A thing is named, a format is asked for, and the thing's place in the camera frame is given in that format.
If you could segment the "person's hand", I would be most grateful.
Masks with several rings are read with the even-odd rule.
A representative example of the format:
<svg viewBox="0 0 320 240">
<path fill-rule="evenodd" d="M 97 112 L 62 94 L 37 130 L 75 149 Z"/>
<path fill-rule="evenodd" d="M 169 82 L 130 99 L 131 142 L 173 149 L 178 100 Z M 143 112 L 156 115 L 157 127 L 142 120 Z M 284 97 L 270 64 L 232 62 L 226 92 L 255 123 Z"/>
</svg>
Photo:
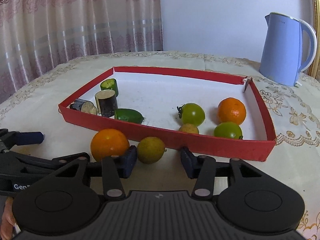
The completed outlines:
<svg viewBox="0 0 320 240">
<path fill-rule="evenodd" d="M 12 213 L 13 198 L 1 196 L 1 239 L 12 239 L 16 219 Z"/>
</svg>

